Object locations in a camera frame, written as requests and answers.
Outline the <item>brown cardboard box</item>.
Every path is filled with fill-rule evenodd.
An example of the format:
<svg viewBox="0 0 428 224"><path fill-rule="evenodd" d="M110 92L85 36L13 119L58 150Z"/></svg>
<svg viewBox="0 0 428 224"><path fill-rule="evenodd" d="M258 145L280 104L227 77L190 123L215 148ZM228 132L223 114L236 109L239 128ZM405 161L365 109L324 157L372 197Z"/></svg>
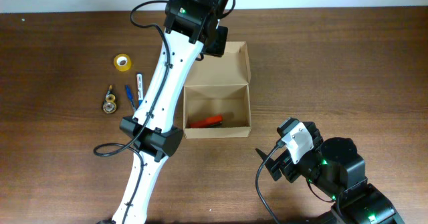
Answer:
<svg viewBox="0 0 428 224"><path fill-rule="evenodd" d="M228 41L221 57L195 62L183 89L183 127L187 139L248 137L251 132L247 43ZM222 115L221 124L191 128L193 122Z"/></svg>

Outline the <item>orange red stapler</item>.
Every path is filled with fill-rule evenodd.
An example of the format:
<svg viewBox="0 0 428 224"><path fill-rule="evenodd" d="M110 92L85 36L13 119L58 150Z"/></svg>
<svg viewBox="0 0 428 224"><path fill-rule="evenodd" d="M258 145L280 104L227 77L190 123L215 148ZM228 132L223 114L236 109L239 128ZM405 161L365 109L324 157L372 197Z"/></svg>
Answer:
<svg viewBox="0 0 428 224"><path fill-rule="evenodd" d="M223 121L222 115L210 116L198 122L190 123L191 128L209 128L221 124Z"/></svg>

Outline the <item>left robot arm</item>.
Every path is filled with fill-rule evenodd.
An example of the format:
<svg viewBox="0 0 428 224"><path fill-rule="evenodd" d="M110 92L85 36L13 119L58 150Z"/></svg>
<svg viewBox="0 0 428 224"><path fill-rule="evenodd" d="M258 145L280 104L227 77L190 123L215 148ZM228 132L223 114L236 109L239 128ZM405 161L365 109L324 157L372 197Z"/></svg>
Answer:
<svg viewBox="0 0 428 224"><path fill-rule="evenodd" d="M158 175L183 137L183 130L173 125L173 119L189 71L205 55L220 57L224 53L227 28L219 22L231 13L226 8L228 1L163 1L164 25L152 25L163 43L158 64L142 103L120 123L130 141L112 144L111 152L101 153L101 145L94 148L96 156L130 150L134 157L121 203L107 223L145 223Z"/></svg>

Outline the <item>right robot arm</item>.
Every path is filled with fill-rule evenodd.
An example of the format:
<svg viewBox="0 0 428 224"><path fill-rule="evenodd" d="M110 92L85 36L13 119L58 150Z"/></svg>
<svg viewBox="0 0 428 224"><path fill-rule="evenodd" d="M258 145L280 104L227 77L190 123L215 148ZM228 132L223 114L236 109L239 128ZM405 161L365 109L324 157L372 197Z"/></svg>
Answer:
<svg viewBox="0 0 428 224"><path fill-rule="evenodd" d="M260 167L272 179L293 183L304 177L309 189L328 196L331 209L299 223L400 224L392 202L365 175L365 161L350 138L324 140L314 122L288 118L278 128L280 136L270 153L257 153Z"/></svg>

